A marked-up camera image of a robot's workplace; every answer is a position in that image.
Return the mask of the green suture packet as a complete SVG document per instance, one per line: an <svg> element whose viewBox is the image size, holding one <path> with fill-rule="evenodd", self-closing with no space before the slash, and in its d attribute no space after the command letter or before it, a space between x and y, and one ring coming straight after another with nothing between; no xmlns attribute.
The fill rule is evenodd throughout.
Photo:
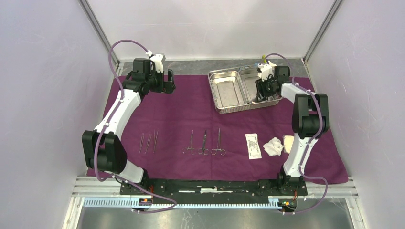
<svg viewBox="0 0 405 229"><path fill-rule="evenodd" d="M245 134L245 138L247 142L249 159L261 159L262 154L258 143L258 135L256 133Z"/></svg>

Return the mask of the white gauze packet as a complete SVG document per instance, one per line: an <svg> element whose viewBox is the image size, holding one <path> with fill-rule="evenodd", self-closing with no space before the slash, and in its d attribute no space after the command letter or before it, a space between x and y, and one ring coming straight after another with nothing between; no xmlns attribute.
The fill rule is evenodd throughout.
<svg viewBox="0 0 405 229"><path fill-rule="evenodd" d="M265 143L263 148L269 156L280 156L284 146L280 139L274 137L269 142Z"/></svg>

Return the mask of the white gauze pad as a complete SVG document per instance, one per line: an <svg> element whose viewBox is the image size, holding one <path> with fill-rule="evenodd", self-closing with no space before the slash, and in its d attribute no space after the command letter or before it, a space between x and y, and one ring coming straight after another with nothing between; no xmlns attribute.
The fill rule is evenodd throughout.
<svg viewBox="0 0 405 229"><path fill-rule="evenodd" d="M293 142L294 142L293 135L284 135L283 136L283 146L284 146L285 153L290 154Z"/></svg>

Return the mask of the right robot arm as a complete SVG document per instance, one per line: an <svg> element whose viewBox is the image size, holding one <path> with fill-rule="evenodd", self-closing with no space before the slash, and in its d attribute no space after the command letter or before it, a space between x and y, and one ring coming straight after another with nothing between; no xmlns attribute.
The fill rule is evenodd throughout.
<svg viewBox="0 0 405 229"><path fill-rule="evenodd" d="M315 143L329 128L328 97L315 94L290 79L288 66L260 63L255 81L256 99L264 101L274 95L293 103L294 139L289 156L276 178L276 189L287 195L304 185L305 164Z"/></svg>

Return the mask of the steel two-compartment tray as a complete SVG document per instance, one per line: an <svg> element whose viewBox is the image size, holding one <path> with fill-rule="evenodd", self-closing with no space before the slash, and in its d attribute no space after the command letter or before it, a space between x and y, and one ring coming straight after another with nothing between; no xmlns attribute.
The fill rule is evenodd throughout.
<svg viewBox="0 0 405 229"><path fill-rule="evenodd" d="M208 81L215 109L220 114L274 106L282 100L273 95L265 100L257 98L255 81L260 79L256 65L245 65L208 72Z"/></svg>

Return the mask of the steel forceps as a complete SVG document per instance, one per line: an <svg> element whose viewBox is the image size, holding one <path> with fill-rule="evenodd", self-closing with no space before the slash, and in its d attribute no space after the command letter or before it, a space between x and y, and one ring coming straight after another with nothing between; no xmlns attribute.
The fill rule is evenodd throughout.
<svg viewBox="0 0 405 229"><path fill-rule="evenodd" d="M156 144L157 144L158 134L159 134L159 130L155 129L154 130L154 137L153 137L153 153L156 152Z"/></svg>
<svg viewBox="0 0 405 229"><path fill-rule="evenodd" d="M145 154L147 153L148 148L150 146L151 138L152 138L152 136L151 136L151 134L149 134L148 139L147 139L147 143L146 143L146 147L145 147Z"/></svg>

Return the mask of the steel hemostat clamp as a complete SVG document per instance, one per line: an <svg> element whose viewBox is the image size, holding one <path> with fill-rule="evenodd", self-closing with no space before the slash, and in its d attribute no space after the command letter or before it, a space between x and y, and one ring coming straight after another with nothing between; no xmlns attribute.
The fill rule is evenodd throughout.
<svg viewBox="0 0 405 229"><path fill-rule="evenodd" d="M221 130L218 129L218 138L217 138L217 146L211 150L211 155L219 154L221 156L226 155L226 150L221 148Z"/></svg>

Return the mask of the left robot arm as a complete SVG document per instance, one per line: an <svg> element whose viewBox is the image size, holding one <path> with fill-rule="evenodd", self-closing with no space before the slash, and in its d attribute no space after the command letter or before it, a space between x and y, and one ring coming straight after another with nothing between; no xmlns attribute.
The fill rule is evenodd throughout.
<svg viewBox="0 0 405 229"><path fill-rule="evenodd" d="M141 195L149 191L150 181L144 178L145 169L128 160L121 138L129 118L149 92L171 94L175 90L173 70L168 70L164 80L164 60L164 54L134 59L133 70L124 81L118 80L117 97L104 119L82 134L87 167L132 182L133 190Z"/></svg>

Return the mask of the maroon cloth wrap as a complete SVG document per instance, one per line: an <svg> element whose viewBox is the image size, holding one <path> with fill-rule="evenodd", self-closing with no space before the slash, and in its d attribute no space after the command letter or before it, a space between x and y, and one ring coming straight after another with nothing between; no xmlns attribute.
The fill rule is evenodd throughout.
<svg viewBox="0 0 405 229"><path fill-rule="evenodd" d="M206 75L179 75L172 94L149 93L135 109L121 142L133 164L146 169L150 178L185 180L257 181L274 179L289 154L269 156L261 148L261 159L250 160L245 134L256 133L260 147L272 138L293 135L293 104L282 99L277 105L235 113L216 111ZM153 153L154 130L159 134ZM221 130L221 148L226 155L211 155ZM195 155L183 154L193 130ZM199 155L207 130L208 155ZM144 142L141 153L141 134ZM151 142L145 147L149 134Z"/></svg>

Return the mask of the steel needle holder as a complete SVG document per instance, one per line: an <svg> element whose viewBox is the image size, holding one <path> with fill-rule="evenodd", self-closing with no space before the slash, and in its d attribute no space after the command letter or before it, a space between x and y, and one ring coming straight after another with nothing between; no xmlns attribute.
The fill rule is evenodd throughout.
<svg viewBox="0 0 405 229"><path fill-rule="evenodd" d="M188 146L183 148L183 150L182 150L183 154L189 153L191 155L195 155L196 151L195 151L195 148L192 146L192 140L193 140L193 130L191 130L190 140L189 140Z"/></svg>

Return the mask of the steel surgical scissors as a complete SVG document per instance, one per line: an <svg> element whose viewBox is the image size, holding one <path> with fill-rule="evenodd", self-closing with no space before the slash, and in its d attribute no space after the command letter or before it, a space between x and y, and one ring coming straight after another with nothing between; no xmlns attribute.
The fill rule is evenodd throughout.
<svg viewBox="0 0 405 229"><path fill-rule="evenodd" d="M209 150L206 148L206 142L207 142L207 130L204 131L202 147L198 149L199 155L208 155L209 154L209 152L208 152Z"/></svg>

